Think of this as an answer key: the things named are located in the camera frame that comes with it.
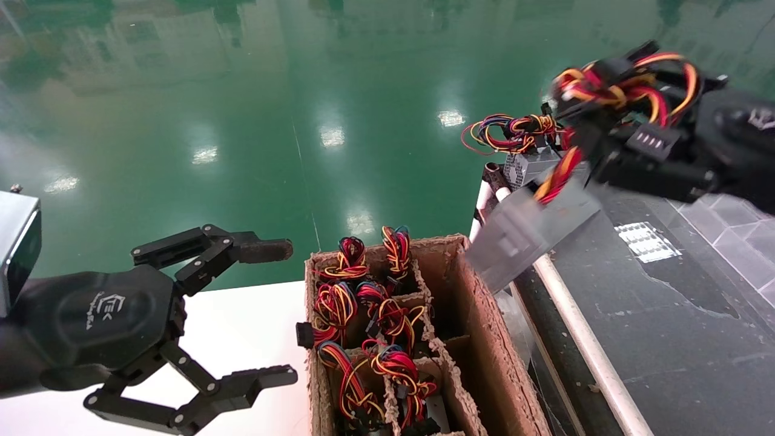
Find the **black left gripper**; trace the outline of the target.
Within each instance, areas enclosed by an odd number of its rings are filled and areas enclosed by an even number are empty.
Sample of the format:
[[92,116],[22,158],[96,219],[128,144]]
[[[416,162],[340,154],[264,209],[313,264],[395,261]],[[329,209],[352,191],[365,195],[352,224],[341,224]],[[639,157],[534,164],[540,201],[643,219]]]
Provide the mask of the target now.
[[[298,372],[274,365],[215,379],[176,342],[152,347],[164,338],[176,293],[173,280],[157,269],[186,262],[174,281],[180,294],[194,296],[236,263],[282,262],[292,254],[288,239],[262,240],[252,231],[207,224],[137,246],[138,267],[128,271],[33,279],[13,308],[13,359],[41,369],[120,369],[85,399],[85,409],[117,424],[196,435],[221,414],[252,408],[264,389],[296,383]],[[197,389],[188,403],[175,409],[124,397],[128,386],[164,365]]]

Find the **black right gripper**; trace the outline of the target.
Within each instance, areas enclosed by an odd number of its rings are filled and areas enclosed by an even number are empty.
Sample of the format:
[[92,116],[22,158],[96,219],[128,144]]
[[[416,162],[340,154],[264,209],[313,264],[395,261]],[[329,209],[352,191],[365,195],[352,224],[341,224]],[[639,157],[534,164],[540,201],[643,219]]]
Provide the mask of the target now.
[[696,138],[713,171],[676,161],[614,153],[597,163],[597,183],[618,190],[692,203],[710,191],[774,211],[774,103],[727,87],[686,56],[647,41],[602,61],[602,83],[633,90],[709,91],[701,98]]

